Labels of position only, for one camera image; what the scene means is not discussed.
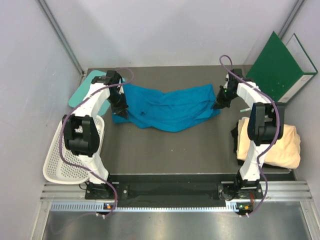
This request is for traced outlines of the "blue t shirt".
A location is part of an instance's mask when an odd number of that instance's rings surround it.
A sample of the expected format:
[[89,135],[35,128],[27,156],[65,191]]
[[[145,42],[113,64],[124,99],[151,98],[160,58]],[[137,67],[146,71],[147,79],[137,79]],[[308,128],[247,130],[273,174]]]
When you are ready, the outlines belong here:
[[177,133],[218,116],[211,84],[163,93],[133,84],[123,86],[128,119],[113,115],[115,124],[133,123],[141,129]]

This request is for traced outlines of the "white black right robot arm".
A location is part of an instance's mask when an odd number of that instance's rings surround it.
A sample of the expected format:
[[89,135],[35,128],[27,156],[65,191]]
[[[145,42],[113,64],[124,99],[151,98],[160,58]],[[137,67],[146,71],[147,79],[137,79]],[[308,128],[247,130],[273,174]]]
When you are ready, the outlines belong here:
[[266,154],[281,139],[284,133],[284,106],[274,102],[248,78],[243,78],[242,70],[234,68],[228,71],[225,84],[219,87],[214,110],[229,108],[232,100],[241,98],[251,109],[247,125],[250,140],[249,150],[244,164],[237,172],[233,185],[226,185],[221,196],[230,195],[245,198],[252,192],[258,193],[260,178],[266,176],[262,172]]

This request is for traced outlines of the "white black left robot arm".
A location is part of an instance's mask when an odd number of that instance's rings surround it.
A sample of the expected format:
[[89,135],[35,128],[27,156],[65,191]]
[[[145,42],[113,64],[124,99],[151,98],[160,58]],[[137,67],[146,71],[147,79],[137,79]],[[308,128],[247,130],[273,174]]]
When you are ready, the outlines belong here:
[[115,70],[92,79],[89,91],[73,110],[62,118],[59,147],[65,147],[82,162],[80,169],[89,174],[87,190],[102,198],[118,198],[115,187],[108,181],[109,172],[104,167],[99,148],[102,142],[95,118],[105,101],[110,103],[114,115],[128,119],[128,104],[123,86],[126,82]]

